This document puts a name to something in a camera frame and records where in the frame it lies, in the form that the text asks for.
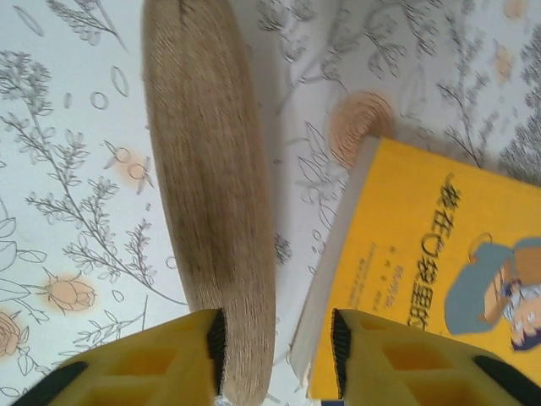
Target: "white surface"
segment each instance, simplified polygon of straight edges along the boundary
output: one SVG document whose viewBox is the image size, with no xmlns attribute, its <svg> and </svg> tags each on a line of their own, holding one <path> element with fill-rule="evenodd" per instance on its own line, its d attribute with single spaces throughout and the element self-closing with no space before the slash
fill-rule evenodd
<svg viewBox="0 0 541 406">
<path fill-rule="evenodd" d="M 394 109 L 400 140 L 474 163 L 451 138 L 455 135 L 482 166 L 499 170 L 500 153 L 516 137 L 515 128 L 527 123 L 530 117 L 534 121 L 541 117 L 540 107 L 531 108 L 525 102 L 525 95 L 541 86 L 541 79 L 539 73 L 529 83 L 522 78 L 522 71 L 531 61 L 521 56 L 532 40 L 536 24 L 541 23 L 541 3 L 232 3 L 247 39 L 261 101 L 274 177 L 276 228 L 280 244 L 282 239 L 287 241 L 284 250 L 289 251 L 277 267 L 280 320 L 276 366 L 267 403 L 303 405 L 309 401 L 298 390 L 285 355 L 309 288 L 310 270 L 317 264 L 346 180 L 345 172 L 332 161 L 325 143 L 327 113 L 346 90 L 375 91 Z M 474 10 L 462 9 L 464 3 L 471 3 Z M 69 17 L 73 29 L 68 21 L 53 13 L 59 5 L 64 6 L 60 14 Z M 1 123 L 0 198 L 6 212 L 0 206 L 0 404 L 13 402 L 14 397 L 43 377 L 46 368 L 65 359 L 62 354 L 85 349 L 76 347 L 78 339 L 89 337 L 88 344 L 94 345 L 95 341 L 101 343 L 104 335 L 106 341 L 117 337 L 117 331 L 123 337 L 186 312 L 184 305 L 174 303 L 183 301 L 183 293 L 170 258 L 172 249 L 164 239 L 167 231 L 145 129 L 140 7 L 141 0 L 0 2 L 0 51 L 25 52 L 30 59 L 27 67 L 38 62 L 48 69 L 51 79 L 45 83 L 45 98 L 52 109 L 48 115 L 32 116 L 27 106 L 35 106 L 36 100 L 24 101 L 19 91 L 10 90 L 10 83 L 17 79 L 7 66 L 7 58 L 13 60 L 13 55 L 4 54 L 0 57 L 0 116 L 3 121 L 19 120 L 26 125 L 22 130 L 29 142 L 36 125 L 43 134 L 52 134 L 49 142 L 53 145 L 66 146 L 67 140 L 77 139 L 78 133 L 84 136 L 89 154 L 81 156 L 85 164 L 75 169 L 81 183 L 69 185 L 69 195 L 75 202 L 92 196 L 89 179 L 95 182 L 103 177 L 118 186 L 116 195 L 104 201 L 102 210 L 109 214 L 108 227 L 115 234 L 115 248 L 109 245 L 107 250 L 122 259 L 122 264 L 116 262 L 116 268 L 124 271 L 116 278 L 114 269 L 111 275 L 107 267 L 90 267 L 71 283 L 58 284 L 50 279 L 44 268 L 59 281 L 78 276 L 78 262 L 63 251 L 66 247 L 76 248 L 71 244 L 87 246 L 91 250 L 87 256 L 102 255 L 113 265 L 115 260 L 111 255 L 104 256 L 97 234 L 80 237 L 82 231 L 88 231 L 87 225 L 92 227 L 91 211 L 82 209 L 86 224 L 78 230 L 77 221 L 67 221 L 69 216 L 56 221 L 51 217 L 49 224 L 36 204 L 27 203 L 29 196 L 38 202 L 52 194 L 53 205 L 58 205 L 54 199 L 62 201 L 65 190 L 61 182 L 48 176 L 52 164 L 45 160 L 33 165 L 32 159 L 39 159 L 39 155 L 32 148 L 21 150 L 24 143 L 16 142 L 20 138 L 18 131 L 8 132 L 5 123 Z M 456 21 L 458 42 L 453 41 L 446 15 Z M 83 22 L 75 26 L 74 19 Z M 456 51 L 457 43 L 462 54 Z M 541 57 L 535 57 L 539 64 Z M 330 62 L 325 72 L 320 68 L 323 60 Z M 467 68 L 462 70 L 463 75 L 459 72 L 461 66 Z M 476 97 L 471 102 L 467 100 L 466 88 L 474 85 L 476 73 L 486 75 L 486 86 L 473 91 Z M 438 84 L 447 85 L 446 89 L 452 92 L 451 104 L 443 99 L 445 89 Z M 276 113 L 289 85 L 294 89 L 291 97 Z M 29 89 L 29 83 L 23 82 L 22 86 Z M 102 109 L 93 107 L 92 101 Z M 492 112 L 497 112 L 497 117 L 493 117 L 494 128 L 484 146 L 479 132 Z M 449 126 L 457 132 L 446 132 Z M 48 128 L 56 132 L 47 132 Z M 74 138 L 66 137 L 68 131 L 75 134 Z M 528 166 L 527 159 L 533 156 L 531 160 L 535 162 L 539 157 L 536 148 L 541 145 L 541 134 L 532 127 L 529 135 L 520 145 L 530 155 L 521 154 L 516 162 L 530 167 L 529 180 L 538 182 L 541 169 L 539 165 Z M 126 163 L 112 159 L 115 152 Z M 137 165 L 145 165 L 146 157 L 149 165 L 145 175 Z M 56 165 L 62 161 L 58 155 L 54 155 L 54 160 Z M 143 178 L 142 183 L 130 178 L 130 172 Z M 144 187 L 138 193 L 141 184 Z M 46 200 L 41 203 L 50 205 Z M 16 224 L 2 222 L 9 218 L 15 218 Z M 126 231 L 133 230 L 143 218 L 152 224 L 147 232 L 150 241 L 145 248 L 146 262 L 156 271 L 154 275 L 146 271 L 144 283 L 134 276 L 140 274 L 137 266 L 128 268 L 132 253 L 125 247 L 130 240 Z M 66 304 L 70 300 L 74 307 Z M 7 320 L 17 312 L 20 313 L 12 321 Z"/>
</svg>

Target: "twine roll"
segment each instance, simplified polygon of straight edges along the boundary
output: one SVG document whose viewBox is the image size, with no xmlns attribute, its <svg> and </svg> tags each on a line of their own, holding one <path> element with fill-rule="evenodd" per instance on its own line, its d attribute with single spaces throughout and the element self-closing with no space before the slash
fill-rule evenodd
<svg viewBox="0 0 541 406">
<path fill-rule="evenodd" d="M 337 104 L 329 124 L 331 153 L 344 168 L 355 164 L 365 135 L 394 138 L 393 112 L 375 93 L 356 91 Z"/>
<path fill-rule="evenodd" d="M 145 0 L 150 137 L 192 311 L 223 307 L 224 393 L 260 405 L 275 342 L 270 180 L 244 40 L 227 0 Z"/>
</svg>

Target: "cartoon illustration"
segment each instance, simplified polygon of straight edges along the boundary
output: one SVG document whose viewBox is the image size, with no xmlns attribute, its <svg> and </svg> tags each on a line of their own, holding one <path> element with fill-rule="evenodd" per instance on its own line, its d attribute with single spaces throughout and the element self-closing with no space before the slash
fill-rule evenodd
<svg viewBox="0 0 541 406">
<path fill-rule="evenodd" d="M 541 237 L 513 248 L 480 236 L 477 249 L 445 298 L 445 323 L 453 335 L 489 332 L 504 318 L 511 346 L 526 351 L 541 343 Z"/>
</svg>

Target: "leaf drawing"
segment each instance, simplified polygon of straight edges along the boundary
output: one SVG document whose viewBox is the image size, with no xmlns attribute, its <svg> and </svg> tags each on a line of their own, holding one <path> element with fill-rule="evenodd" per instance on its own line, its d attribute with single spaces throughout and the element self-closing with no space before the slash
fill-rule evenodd
<svg viewBox="0 0 541 406">
<path fill-rule="evenodd" d="M 313 52 L 313 57 L 303 62 L 303 56 L 308 53 L 309 41 L 303 36 L 296 36 L 296 29 L 299 23 L 309 22 L 316 16 L 311 2 L 294 0 L 288 7 L 282 1 L 259 1 L 259 28 L 278 36 L 281 55 L 287 63 L 287 91 L 278 103 L 276 114 L 283 111 L 300 85 L 312 85 L 326 80 L 337 83 L 345 90 L 338 66 L 345 55 L 359 48 L 361 40 L 368 41 L 374 49 L 367 59 L 371 72 L 380 79 L 384 79 L 387 74 L 398 76 L 400 62 L 406 56 L 407 49 L 394 40 L 399 23 L 391 17 L 390 11 L 393 8 L 400 9 L 406 27 L 415 37 L 418 58 L 423 55 L 435 56 L 435 37 L 439 32 L 429 16 L 432 10 L 440 8 L 439 1 L 373 0 L 360 21 L 352 18 L 346 3 L 346 0 L 336 1 L 336 14 L 327 32 L 326 43 Z M 296 64 L 302 66 L 296 69 L 298 74 L 291 75 L 291 67 Z"/>
<path fill-rule="evenodd" d="M 417 118 L 426 108 L 426 79 L 418 64 L 404 79 L 398 91 L 398 112 L 404 118 Z"/>
<path fill-rule="evenodd" d="M 335 212 L 329 206 L 321 203 L 319 215 L 321 223 L 330 231 L 335 219 Z"/>
<path fill-rule="evenodd" d="M 109 107 L 109 99 L 100 91 L 93 91 L 90 94 L 90 104 L 98 110 L 105 110 Z"/>
<path fill-rule="evenodd" d="M 274 237 L 274 249 L 276 252 L 276 263 L 278 265 L 286 265 L 286 263 L 293 257 L 291 243 L 284 239 L 284 237 L 279 233 Z"/>
<path fill-rule="evenodd" d="M 129 95 L 128 80 L 118 66 L 111 66 L 111 82 L 118 93 L 124 97 Z"/>
<path fill-rule="evenodd" d="M 32 17 L 30 14 L 28 14 L 28 12 L 24 11 L 19 6 L 14 6 L 14 9 L 15 9 L 15 12 L 17 13 L 17 15 L 20 17 L 20 19 L 23 20 L 23 23 L 25 23 L 25 25 L 28 28 L 30 28 L 32 31 L 34 31 L 34 33 L 37 36 L 45 36 L 45 32 L 43 31 L 41 26 L 38 24 L 36 19 L 34 19 L 34 17 Z"/>
<path fill-rule="evenodd" d="M 85 4 L 89 8 L 91 5 L 100 7 L 99 1 Z M 51 103 L 46 99 L 47 81 L 50 78 L 48 70 L 32 61 L 30 55 L 0 52 L 0 96 L 23 102 L 30 117 L 18 118 L 9 112 L 6 116 L 0 116 L 0 121 L 15 133 L 15 142 L 21 145 L 20 153 L 28 154 L 31 163 L 47 166 L 48 170 L 43 173 L 60 187 L 60 195 L 48 193 L 38 196 L 32 192 L 26 202 L 34 206 L 51 225 L 57 222 L 73 225 L 76 235 L 73 242 L 63 248 L 63 253 L 82 272 L 88 274 L 102 268 L 104 272 L 99 277 L 111 283 L 121 275 L 128 275 L 163 299 L 186 306 L 185 302 L 153 287 L 157 270 L 147 263 L 144 252 L 150 241 L 146 235 L 150 224 L 145 220 L 127 231 L 130 241 L 124 248 L 130 254 L 131 261 L 122 258 L 119 252 L 121 244 L 111 230 L 107 212 L 107 202 L 116 196 L 118 186 L 107 178 L 89 178 L 86 183 L 90 186 L 90 195 L 79 198 L 80 193 L 74 193 L 77 191 L 75 188 L 83 183 L 77 171 L 85 164 L 90 153 L 86 150 L 81 133 L 67 130 L 64 133 L 65 141 L 57 142 L 57 131 L 42 127 L 41 116 L 52 111 Z M 15 242 L 0 241 L 0 271 L 13 264 L 16 253 Z M 39 310 L 32 315 L 37 320 L 46 316 Z"/>
<path fill-rule="evenodd" d="M 47 254 L 36 250 L 17 250 L 17 257 L 22 261 L 42 264 L 47 259 Z"/>
<path fill-rule="evenodd" d="M 30 295 L 30 290 L 18 283 L 7 279 L 0 279 L 0 302 L 8 300 L 24 299 Z"/>
<path fill-rule="evenodd" d="M 14 387 L 0 387 L 0 392 L 8 398 L 18 398 L 20 396 L 20 392 Z"/>
<path fill-rule="evenodd" d="M 34 362 L 32 358 L 27 354 L 21 354 L 19 356 L 19 359 L 17 359 L 17 363 L 19 364 L 21 374 L 23 374 L 24 376 L 30 374 L 34 369 Z"/>
<path fill-rule="evenodd" d="M 325 138 L 319 132 L 311 123 L 308 121 L 304 123 L 304 126 L 306 127 L 306 134 L 308 136 L 308 140 L 310 143 L 310 148 L 312 149 L 312 152 L 314 153 L 320 153 L 325 154 L 327 151 L 327 143 L 325 142 Z"/>
<path fill-rule="evenodd" d="M 301 167 L 304 177 L 309 182 L 318 183 L 321 180 L 321 168 L 316 163 L 300 156 L 298 158 L 298 165 Z"/>
<path fill-rule="evenodd" d="M 515 127 L 515 137 L 500 154 L 500 167 L 513 178 L 541 186 L 541 25 L 533 29 L 530 42 L 522 49 L 522 80 L 530 86 L 524 96 L 532 111 L 526 123 Z"/>
<path fill-rule="evenodd" d="M 119 290 L 112 290 L 112 297 L 118 302 L 121 303 L 124 301 L 124 295 Z"/>
<path fill-rule="evenodd" d="M 5 239 L 15 232 L 17 219 L 15 217 L 5 218 L 0 221 L 0 239 Z"/>
<path fill-rule="evenodd" d="M 99 43 L 101 34 L 108 33 L 117 38 L 118 43 L 125 51 L 128 50 L 101 4 L 101 0 L 74 0 L 80 11 L 73 10 L 56 0 L 46 1 L 49 9 L 65 21 L 81 40 L 95 46 Z"/>
<path fill-rule="evenodd" d="M 28 342 L 28 337 L 30 335 L 30 328 L 27 326 L 21 333 L 19 338 L 19 344 L 25 344 Z"/>
<path fill-rule="evenodd" d="M 17 244 L 14 241 L 0 241 L 0 272 L 8 269 L 17 258 Z"/>
<path fill-rule="evenodd" d="M 108 319 L 108 323 L 100 325 L 96 321 L 89 321 L 89 323 L 93 327 L 95 327 L 95 329 L 90 331 L 78 332 L 79 338 L 74 339 L 73 344 L 75 344 L 75 347 L 82 348 L 84 350 L 99 347 L 100 345 L 110 343 L 111 341 L 119 339 L 121 337 L 121 332 L 126 327 L 132 326 L 137 321 L 143 322 L 144 329 L 147 301 L 148 296 L 145 300 L 145 307 L 143 309 L 143 312 L 140 315 L 137 315 L 135 318 L 125 321 L 119 321 L 113 313 L 105 310 L 105 315 Z M 60 355 L 65 356 L 70 356 L 70 354 L 72 354 L 72 352 L 69 351 L 60 353 Z"/>
<path fill-rule="evenodd" d="M 469 159 L 478 167 L 484 165 L 484 155 L 488 139 L 493 132 L 495 121 L 499 118 L 497 112 L 483 118 L 483 124 L 478 126 L 477 107 L 478 97 L 489 83 L 489 76 L 473 70 L 474 61 L 483 49 L 483 35 L 478 32 L 473 39 L 467 33 L 467 16 L 475 8 L 473 0 L 462 0 L 460 13 L 445 14 L 449 25 L 449 35 L 455 48 L 458 80 L 454 83 L 441 80 L 437 84 L 444 101 L 457 111 L 460 127 L 451 124 L 444 130 L 444 135 L 457 145 Z"/>
</svg>

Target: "book cover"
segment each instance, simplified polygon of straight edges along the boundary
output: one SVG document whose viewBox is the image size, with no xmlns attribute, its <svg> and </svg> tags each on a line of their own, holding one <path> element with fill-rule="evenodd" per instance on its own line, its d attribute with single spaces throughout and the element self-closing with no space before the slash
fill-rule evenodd
<svg viewBox="0 0 541 406">
<path fill-rule="evenodd" d="M 499 355 L 541 384 L 541 189 L 381 140 L 347 232 L 309 396 L 338 396 L 331 311 Z"/>
</svg>

